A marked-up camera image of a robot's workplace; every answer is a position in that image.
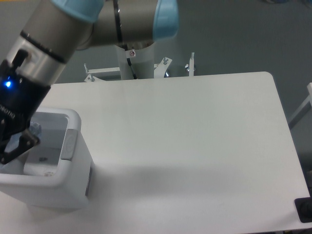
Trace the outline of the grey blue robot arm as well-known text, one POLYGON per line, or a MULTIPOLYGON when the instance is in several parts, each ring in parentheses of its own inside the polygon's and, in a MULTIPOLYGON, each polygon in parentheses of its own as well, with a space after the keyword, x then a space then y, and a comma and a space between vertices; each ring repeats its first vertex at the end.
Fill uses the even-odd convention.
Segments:
POLYGON ((0 65, 0 161, 39 144, 34 115, 76 50, 174 37, 175 0, 42 0, 0 65))

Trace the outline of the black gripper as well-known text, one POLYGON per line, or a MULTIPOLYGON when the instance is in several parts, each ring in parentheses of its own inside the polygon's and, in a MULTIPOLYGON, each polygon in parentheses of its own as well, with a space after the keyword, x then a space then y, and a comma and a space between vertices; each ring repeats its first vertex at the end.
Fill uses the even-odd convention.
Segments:
POLYGON ((30 120, 51 86, 42 86, 19 75, 9 66, 7 60, 0 65, 0 119, 4 127, 0 129, 0 162, 7 164, 33 147, 40 139, 29 129, 30 120), (6 152, 9 138, 21 133, 18 145, 6 152))

